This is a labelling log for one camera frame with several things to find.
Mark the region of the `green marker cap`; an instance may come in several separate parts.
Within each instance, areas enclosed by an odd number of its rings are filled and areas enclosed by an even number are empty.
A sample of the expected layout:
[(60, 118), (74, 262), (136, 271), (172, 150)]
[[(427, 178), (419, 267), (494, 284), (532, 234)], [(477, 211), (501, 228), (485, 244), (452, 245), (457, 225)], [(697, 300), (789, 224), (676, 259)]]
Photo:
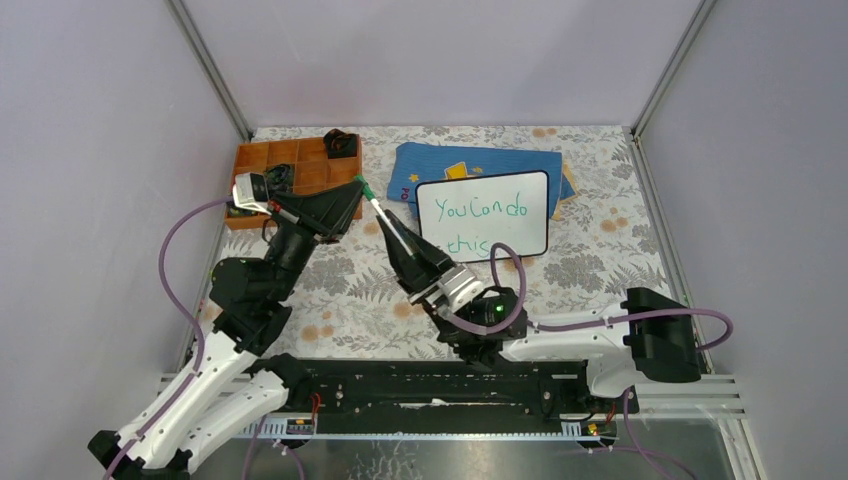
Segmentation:
[(364, 197), (368, 201), (374, 200), (375, 194), (373, 193), (369, 183), (365, 180), (365, 178), (362, 175), (356, 175), (354, 179), (362, 185)]

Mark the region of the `white board with black frame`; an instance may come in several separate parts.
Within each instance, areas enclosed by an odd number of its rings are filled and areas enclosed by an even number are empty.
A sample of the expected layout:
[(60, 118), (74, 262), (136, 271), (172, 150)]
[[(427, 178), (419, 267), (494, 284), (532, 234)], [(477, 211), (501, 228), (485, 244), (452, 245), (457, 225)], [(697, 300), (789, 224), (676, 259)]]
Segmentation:
[(496, 243), (520, 256), (549, 244), (549, 184), (544, 171), (429, 182), (416, 188), (420, 235), (457, 262), (489, 258)]

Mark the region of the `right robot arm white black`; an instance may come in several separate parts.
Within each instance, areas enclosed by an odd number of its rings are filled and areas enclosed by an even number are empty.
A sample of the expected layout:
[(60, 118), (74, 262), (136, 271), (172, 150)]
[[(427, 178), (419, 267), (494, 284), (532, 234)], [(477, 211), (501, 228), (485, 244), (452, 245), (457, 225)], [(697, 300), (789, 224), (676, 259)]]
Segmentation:
[(585, 377), (575, 402), (597, 412), (640, 381), (701, 379), (692, 313), (647, 288), (624, 300), (571, 314), (533, 316), (529, 282), (518, 254), (503, 243), (489, 249), (493, 283), (406, 227), (391, 211), (377, 216), (390, 264), (412, 305), (437, 328), (437, 340), (465, 363), (495, 369), (505, 363), (581, 362)]

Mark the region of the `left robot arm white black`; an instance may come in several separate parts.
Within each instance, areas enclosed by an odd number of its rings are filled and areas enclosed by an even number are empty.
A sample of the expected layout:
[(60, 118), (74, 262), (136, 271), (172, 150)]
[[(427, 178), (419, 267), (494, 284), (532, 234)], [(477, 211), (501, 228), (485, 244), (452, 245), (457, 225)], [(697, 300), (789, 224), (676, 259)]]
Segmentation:
[(253, 366), (286, 326), (291, 295), (315, 248), (336, 243), (349, 229), (365, 185), (349, 183), (310, 195), (252, 194), (236, 181), (234, 200), (268, 210), (277, 228), (262, 258), (225, 258), (212, 272), (211, 300), (221, 312), (199, 340), (192, 360), (134, 420), (101, 430), (88, 444), (107, 479), (187, 479), (218, 448), (262, 416), (309, 401), (308, 374), (296, 359), (268, 360), (241, 390), (221, 398), (231, 381)]

